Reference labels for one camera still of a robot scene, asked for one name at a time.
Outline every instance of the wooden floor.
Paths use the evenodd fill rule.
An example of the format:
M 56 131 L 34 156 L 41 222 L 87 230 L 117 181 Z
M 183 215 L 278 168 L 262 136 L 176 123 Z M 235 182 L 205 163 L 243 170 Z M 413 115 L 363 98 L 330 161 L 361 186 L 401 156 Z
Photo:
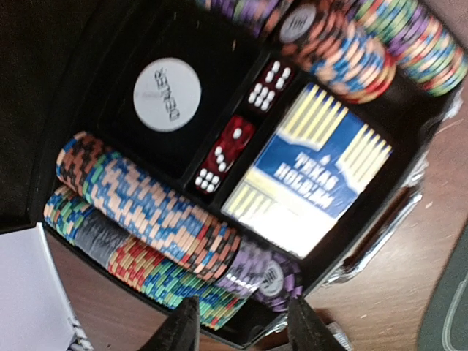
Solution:
M 431 0 L 468 42 L 466 0 Z M 468 89 L 463 93 L 468 102 Z M 357 351 L 413 350 L 431 291 L 468 217 L 468 105 L 446 121 L 429 154 L 425 196 L 351 282 L 308 297 L 347 332 Z M 49 238 L 65 289 L 97 351 L 135 351 L 159 327 L 151 310 Z M 202 337 L 202 351 L 230 350 Z

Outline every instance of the wooden table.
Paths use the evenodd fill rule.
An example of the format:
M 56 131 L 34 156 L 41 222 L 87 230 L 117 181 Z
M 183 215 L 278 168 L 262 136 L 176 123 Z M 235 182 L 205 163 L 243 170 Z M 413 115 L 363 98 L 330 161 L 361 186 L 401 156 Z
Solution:
M 468 42 L 466 0 L 431 0 Z M 468 89 L 463 98 L 468 101 Z M 413 350 L 437 280 L 468 216 L 468 105 L 446 121 L 429 153 L 424 198 L 392 239 L 351 282 L 308 297 L 347 332 L 357 351 Z M 117 288 L 49 238 L 78 318 L 97 351 L 134 351 L 163 316 Z M 231 350 L 202 336 L 202 351 Z

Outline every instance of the white paper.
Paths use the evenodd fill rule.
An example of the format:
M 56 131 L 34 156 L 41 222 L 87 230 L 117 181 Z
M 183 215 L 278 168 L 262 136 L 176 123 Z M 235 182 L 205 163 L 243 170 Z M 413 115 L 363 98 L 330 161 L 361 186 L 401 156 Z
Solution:
M 65 351 L 74 331 L 42 225 L 0 235 L 0 351 Z

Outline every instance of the black compartment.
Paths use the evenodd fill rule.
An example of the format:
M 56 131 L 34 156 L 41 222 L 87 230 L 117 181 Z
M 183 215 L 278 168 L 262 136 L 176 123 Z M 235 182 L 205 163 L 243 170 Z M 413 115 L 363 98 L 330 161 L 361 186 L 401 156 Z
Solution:
M 167 56 L 189 62 L 197 71 L 202 86 L 209 88 L 203 88 L 200 108 L 191 122 L 177 132 L 161 133 L 139 122 L 133 109 L 132 89 L 139 72 L 148 63 Z M 58 185 L 54 165 L 60 148 L 75 132 L 88 130 L 211 213 L 245 230 L 222 215 L 220 207 L 265 145 L 285 110 L 302 88 L 314 81 L 297 69 L 291 85 L 268 117 L 259 117 L 245 105 L 245 95 L 268 60 L 277 57 L 278 53 L 268 45 L 192 4 L 174 5 L 154 0 L 131 4 L 125 0 L 112 4 L 103 2 L 69 63 L 43 132 L 43 146 L 38 150 L 36 178 L 29 197 L 31 222 L 42 220 L 43 206 Z M 343 259 L 395 195 L 426 149 L 455 93 L 429 98 L 398 73 L 392 86 L 379 99 L 349 106 L 390 142 L 394 152 L 332 231 L 300 261 L 306 293 Z M 233 114 L 251 121 L 257 131 L 219 191 L 212 197 L 200 196 L 190 181 Z M 183 147 L 176 146 L 174 140 L 181 140 Z M 248 230 L 246 233 L 265 243 L 258 235 Z M 52 234 L 92 268 L 150 306 L 168 313 L 163 306 L 111 276 L 60 235 L 53 231 Z M 230 346 L 246 348 L 258 341 L 280 317 L 263 305 L 249 301 L 220 331 L 202 330 Z

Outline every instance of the black plastic tray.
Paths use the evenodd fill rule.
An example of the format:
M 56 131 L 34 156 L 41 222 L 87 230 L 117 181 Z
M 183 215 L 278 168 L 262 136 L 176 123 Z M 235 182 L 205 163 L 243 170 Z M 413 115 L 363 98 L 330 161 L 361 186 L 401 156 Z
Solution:
M 203 29 L 206 35 L 203 40 L 210 40 L 213 50 L 209 53 L 202 49 L 205 48 L 205 44 L 203 40 L 196 38 L 194 26 Z M 187 35 L 185 41 L 173 41 L 175 37 L 181 38 L 183 33 Z M 184 46 L 187 40 L 197 42 L 201 49 L 188 49 L 190 45 Z M 234 42 L 241 55 L 237 56 L 228 49 Z M 200 77 L 201 80 L 211 81 L 212 87 L 206 99 L 213 104 L 206 107 L 205 113 L 213 113 L 216 118 L 205 137 L 196 139 L 196 147 L 188 158 L 191 161 L 185 159 L 178 167 L 170 165 L 164 154 L 142 154 L 135 139 L 125 133 L 125 125 L 118 124 L 118 117 L 121 114 L 125 115 L 128 108 L 125 105 L 126 96 L 135 75 L 154 59 L 170 55 L 183 56 L 191 64 L 201 60 L 218 60 L 228 63 L 228 67 L 235 67 L 213 72 L 214 75 L 220 75 L 222 81 L 227 82 L 228 86 L 224 91 L 214 88 L 219 84 L 219 77 Z M 277 57 L 279 54 L 270 45 L 251 38 L 242 29 L 199 10 L 190 3 L 171 4 L 169 1 L 155 0 L 102 2 L 72 56 L 43 132 L 43 145 L 38 150 L 33 172 L 35 178 L 29 194 L 28 214 L 31 222 L 42 221 L 42 209 L 50 193 L 58 185 L 54 165 L 60 148 L 74 133 L 88 130 L 203 208 L 263 241 L 241 224 L 222 215 L 220 205 L 254 161 L 298 92 L 308 82 L 316 83 L 313 77 L 298 69 L 294 81 L 277 102 L 268 120 L 249 116 L 257 126 L 257 133 L 215 197 L 198 197 L 196 193 L 191 192 L 187 184 L 220 128 L 233 111 L 242 108 L 239 105 L 240 101 L 259 71 L 270 58 Z M 393 153 L 332 231 L 299 262 L 303 270 L 305 293 L 312 291 L 344 258 L 350 248 L 362 239 L 371 223 L 395 196 L 415 162 L 426 150 L 442 117 L 450 107 L 456 90 L 440 98 L 431 98 L 398 72 L 392 86 L 379 99 L 361 106 L 350 106 L 353 113 L 389 141 L 393 146 Z M 138 136 L 143 141 L 151 138 Z M 132 290 L 100 268 L 79 249 L 70 246 L 60 235 L 50 231 L 92 268 L 155 309 L 164 314 L 168 313 L 166 308 Z M 202 331 L 232 347 L 245 349 L 271 330 L 279 318 L 280 314 L 269 311 L 260 303 L 248 301 L 221 330 L 212 331 L 202 327 Z

